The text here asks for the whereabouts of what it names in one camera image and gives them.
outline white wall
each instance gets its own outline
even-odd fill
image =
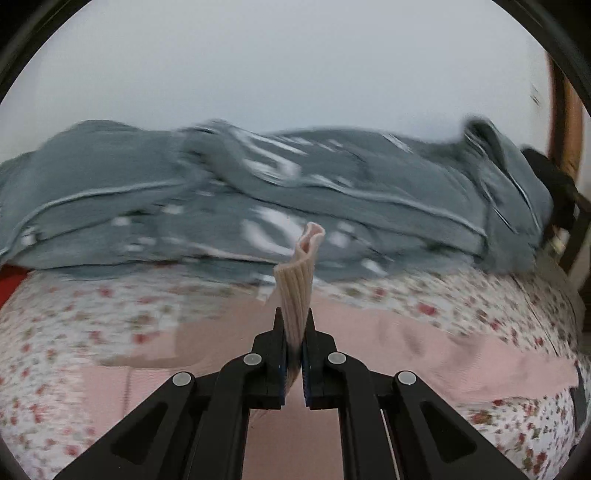
[[[89,118],[442,140],[477,114],[545,150],[547,92],[541,47],[491,0],[93,0],[0,105],[0,160]]]

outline mattress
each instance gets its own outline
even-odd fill
[[[179,325],[219,318],[233,296],[263,300],[269,292],[269,287],[208,283],[181,266],[108,281],[30,274],[0,311],[2,438],[31,479],[53,478],[98,437],[85,405],[87,367],[117,364],[132,352],[143,352],[148,360],[154,355],[150,365],[158,367],[158,358],[166,355],[153,346],[174,350],[170,332]],[[591,367],[577,353],[576,309],[562,288],[540,275],[486,275],[469,268],[445,276],[320,283],[315,292],[410,316],[455,335],[490,333],[522,350],[578,361],[587,407],[591,404]],[[456,410],[532,479],[554,478],[591,416],[575,430],[568,391]],[[271,468],[269,478],[279,473]]]

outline silver screw head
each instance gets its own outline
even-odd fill
[[[177,387],[184,387],[191,383],[191,374],[187,372],[179,372],[173,377],[173,384]]]
[[[244,363],[250,365],[251,367],[254,365],[258,365],[262,362],[262,357],[258,353],[249,353],[244,356]]]
[[[333,365],[342,365],[347,361],[347,356],[341,352],[332,352],[329,354],[329,362]]]
[[[413,385],[417,381],[417,376],[412,372],[400,372],[398,380],[404,385]]]

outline gray comforter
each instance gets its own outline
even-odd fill
[[[523,271],[551,212],[518,148],[480,120],[449,144],[360,129],[89,121],[0,165],[0,204],[3,264],[92,278],[184,261],[223,281],[270,275],[308,221],[327,231],[323,280]]]

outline beige ribbed sock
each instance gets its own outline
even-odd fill
[[[301,344],[312,297],[314,263],[322,240],[324,229],[317,223],[308,223],[295,245],[291,260],[273,269],[288,345],[287,389],[300,372]]]

